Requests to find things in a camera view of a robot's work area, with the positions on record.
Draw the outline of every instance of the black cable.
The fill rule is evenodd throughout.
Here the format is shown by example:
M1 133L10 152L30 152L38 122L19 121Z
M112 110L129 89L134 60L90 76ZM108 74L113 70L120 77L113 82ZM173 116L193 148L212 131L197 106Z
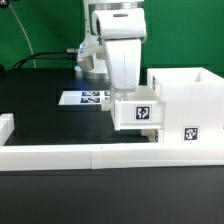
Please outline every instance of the black cable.
M31 59L40 59L40 58L38 58L38 56L53 55L53 54L65 54L65 53L67 54L67 50L44 51L44 52L35 53L35 54L30 55L27 58L24 58L24 59L18 61L12 68L13 69L21 68L27 61L29 61ZM69 58L68 60L76 60L76 52L71 54L71 56L73 56L73 57Z

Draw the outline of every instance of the cable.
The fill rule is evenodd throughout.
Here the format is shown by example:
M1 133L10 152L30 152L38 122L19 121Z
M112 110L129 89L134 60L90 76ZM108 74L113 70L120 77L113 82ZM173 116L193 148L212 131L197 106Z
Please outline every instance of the cable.
M18 24L19 24L19 26L20 26L20 28L21 28L21 30L22 30L22 32L23 32L25 38L26 38L26 41L27 41L27 44L28 44L28 46L29 46L29 49L30 49L31 54L33 54L33 48L32 48L31 42L30 42L30 40L29 40L29 37L28 37L28 35L27 35L27 33L26 33L26 30L25 30L24 27L23 27L23 24L21 23L21 21L20 21L18 15L17 15L17 13L15 12L15 10L14 10L14 8L12 7L11 4L9 4L9 7L10 7L10 9L12 10L12 13L13 13L13 15L14 15L15 18L16 18L16 21L18 22ZM34 65L34 68L37 68L35 59L33 60L33 65Z
M70 55L71 57L67 57L67 58L46 58L46 57L39 57L39 56L45 56L45 55L53 55L53 54L68 54ZM68 50L58 50L58 51L45 51L45 52L40 52L40 53L35 53L35 54L32 54L30 55L29 57L27 58L24 58L20 61L18 61L14 66L13 66L13 69L19 69L21 68L27 61L29 60L33 60L33 59L44 59L44 60L63 60L63 59L66 59L66 60L77 60L76 59L77 57L77 50L73 51L73 52L68 52Z

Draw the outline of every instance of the open white box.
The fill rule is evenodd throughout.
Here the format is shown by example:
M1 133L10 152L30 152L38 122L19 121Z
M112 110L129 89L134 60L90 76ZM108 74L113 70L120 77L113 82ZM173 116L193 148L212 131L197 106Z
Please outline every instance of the open white box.
M136 106L150 108L147 119L136 121ZM0 170L224 165L224 80L203 68L149 69L148 86L112 102L111 114L117 129L159 142L1 146Z

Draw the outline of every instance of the paper sheet with markers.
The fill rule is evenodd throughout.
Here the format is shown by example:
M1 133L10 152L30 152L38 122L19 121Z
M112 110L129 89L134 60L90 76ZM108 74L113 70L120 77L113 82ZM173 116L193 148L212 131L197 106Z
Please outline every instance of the paper sheet with markers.
M59 105L97 105L110 100L110 91L64 91Z

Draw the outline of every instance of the green backdrop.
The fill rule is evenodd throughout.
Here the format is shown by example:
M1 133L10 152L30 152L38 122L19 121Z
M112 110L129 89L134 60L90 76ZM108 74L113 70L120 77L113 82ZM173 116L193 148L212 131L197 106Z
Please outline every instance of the green backdrop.
M11 4L35 53L77 48L83 41L82 0L20 0ZM142 66L203 66L224 72L223 10L223 0L145 0L148 40L143 46ZM0 10L0 26L0 63L9 69L30 51L9 8ZM69 61L37 61L37 67L71 66Z

